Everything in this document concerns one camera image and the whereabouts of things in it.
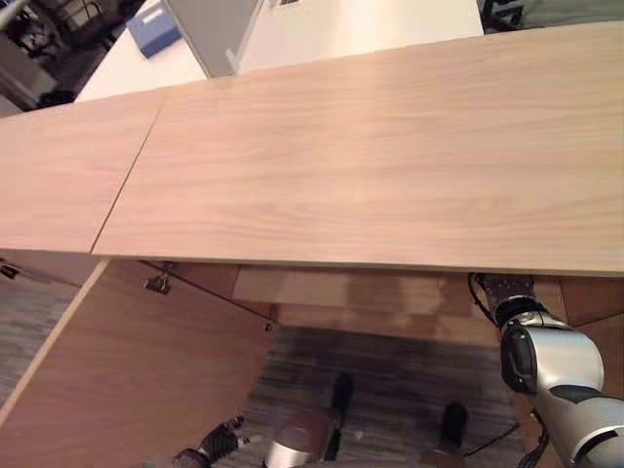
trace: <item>black cable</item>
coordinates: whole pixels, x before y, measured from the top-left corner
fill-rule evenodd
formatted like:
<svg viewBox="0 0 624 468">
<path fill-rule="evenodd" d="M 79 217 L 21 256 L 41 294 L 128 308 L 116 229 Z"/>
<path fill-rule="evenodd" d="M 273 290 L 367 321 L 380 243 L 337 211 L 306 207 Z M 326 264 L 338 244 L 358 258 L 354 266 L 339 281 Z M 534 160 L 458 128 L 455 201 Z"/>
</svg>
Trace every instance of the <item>black cable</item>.
<svg viewBox="0 0 624 468">
<path fill-rule="evenodd" d="M 537 466 L 537 463 L 541 459 L 542 455 L 544 454 L 544 451 L 548 447 L 550 438 L 548 437 L 548 431 L 546 431 L 546 428 L 544 427 L 543 424 L 542 424 L 542 434 L 541 436 L 539 436 L 539 439 L 537 439 L 537 442 L 538 442 L 537 447 L 533 451 L 527 453 L 525 457 L 522 460 L 520 460 L 520 463 L 518 464 L 518 468 L 535 468 L 535 466 Z"/>
<path fill-rule="evenodd" d="M 513 426 L 511 426 L 509 429 L 507 429 L 505 432 L 503 432 L 500 436 L 497 436 L 495 438 L 493 438 L 491 441 L 486 442 L 485 444 L 483 444 L 482 446 L 479 446 L 473 450 L 467 451 L 466 453 L 464 453 L 463 457 L 467 458 L 469 456 L 474 455 L 475 453 L 483 450 L 483 449 L 487 449 L 489 446 L 491 446 L 492 444 L 497 443 L 498 441 L 502 441 L 504 438 L 506 438 L 507 436 L 509 436 L 510 434 L 514 433 L 515 431 L 518 430 L 518 428 L 520 427 L 520 424 L 517 422 L 516 424 L 514 424 Z"/>
<path fill-rule="evenodd" d="M 484 304 L 481 302 L 481 300 L 477 297 L 477 293 L 475 292 L 475 289 L 472 286 L 474 278 L 475 278 L 475 274 L 474 273 L 469 273 L 468 274 L 468 291 L 470 291 L 470 295 L 472 296 L 472 300 L 473 300 L 473 302 L 475 304 L 477 304 L 479 306 L 479 308 L 484 313 L 484 315 L 487 317 L 487 319 L 490 320 L 496 326 L 496 322 L 494 322 L 494 319 L 491 316 L 491 312 L 489 312 L 489 310 L 484 306 Z"/>
</svg>

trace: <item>wooden cabinet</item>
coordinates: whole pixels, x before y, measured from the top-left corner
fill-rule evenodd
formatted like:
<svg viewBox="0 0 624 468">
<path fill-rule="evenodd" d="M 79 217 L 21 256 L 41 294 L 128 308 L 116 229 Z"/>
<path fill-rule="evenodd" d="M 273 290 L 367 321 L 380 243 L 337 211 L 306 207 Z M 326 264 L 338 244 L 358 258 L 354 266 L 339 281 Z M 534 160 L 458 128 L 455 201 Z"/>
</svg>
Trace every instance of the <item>wooden cabinet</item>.
<svg viewBox="0 0 624 468">
<path fill-rule="evenodd" d="M 103 260 L 0 413 L 0 466 L 132 466 L 242 409 L 277 328 L 153 269 Z"/>
</svg>

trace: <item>chair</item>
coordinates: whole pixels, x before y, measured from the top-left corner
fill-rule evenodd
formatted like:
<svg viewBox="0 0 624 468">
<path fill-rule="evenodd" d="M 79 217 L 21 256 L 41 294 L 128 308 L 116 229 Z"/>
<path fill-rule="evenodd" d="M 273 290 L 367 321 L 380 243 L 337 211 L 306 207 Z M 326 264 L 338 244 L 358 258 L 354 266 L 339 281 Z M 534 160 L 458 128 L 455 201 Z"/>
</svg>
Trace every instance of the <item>chair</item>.
<svg viewBox="0 0 624 468">
<path fill-rule="evenodd" d="M 127 2 L 122 2 L 115 11 L 104 10 L 94 0 L 67 0 L 56 5 L 51 5 L 49 0 L 31 0 L 31 3 L 52 21 L 62 42 L 73 51 L 98 46 L 110 50 L 116 40 L 112 32 L 128 18 Z"/>
<path fill-rule="evenodd" d="M 517 31 L 522 29 L 523 6 L 505 8 L 494 11 L 494 4 L 507 5 L 516 0 L 486 0 L 483 10 L 481 11 L 481 24 L 484 31 L 494 29 L 498 32 Z"/>
</svg>

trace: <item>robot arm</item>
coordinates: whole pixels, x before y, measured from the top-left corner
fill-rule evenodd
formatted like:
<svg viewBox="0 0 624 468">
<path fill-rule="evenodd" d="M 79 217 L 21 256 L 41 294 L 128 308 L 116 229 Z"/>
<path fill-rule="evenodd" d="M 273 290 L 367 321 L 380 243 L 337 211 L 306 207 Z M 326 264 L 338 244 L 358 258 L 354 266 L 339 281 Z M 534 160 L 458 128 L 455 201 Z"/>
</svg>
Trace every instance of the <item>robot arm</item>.
<svg viewBox="0 0 624 468">
<path fill-rule="evenodd" d="M 505 383 L 533 402 L 567 467 L 624 466 L 624 402 L 601 393 L 594 342 L 551 314 L 525 276 L 476 275 L 501 331 Z"/>
</svg>

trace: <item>floor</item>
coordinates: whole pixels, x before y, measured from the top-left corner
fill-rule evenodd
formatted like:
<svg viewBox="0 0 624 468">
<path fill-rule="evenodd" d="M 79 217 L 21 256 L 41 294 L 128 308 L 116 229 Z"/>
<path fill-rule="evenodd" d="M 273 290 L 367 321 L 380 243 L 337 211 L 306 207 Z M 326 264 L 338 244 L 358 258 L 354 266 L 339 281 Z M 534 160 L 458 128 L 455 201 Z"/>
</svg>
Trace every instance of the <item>floor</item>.
<svg viewBox="0 0 624 468">
<path fill-rule="evenodd" d="M 496 349 L 282 327 L 244 413 L 244 434 L 259 434 L 264 442 L 247 446 L 215 468 L 261 467 L 276 427 L 302 408 L 326 407 L 342 373 L 352 376 L 354 393 L 338 460 L 417 466 L 420 454 L 438 443 L 444 408 L 452 402 L 468 409 L 466 451 L 516 422 Z M 516 432 L 467 458 L 467 467 L 516 466 L 522 456 Z"/>
<path fill-rule="evenodd" d="M 0 407 L 67 305 L 66 298 L 0 281 Z"/>
</svg>

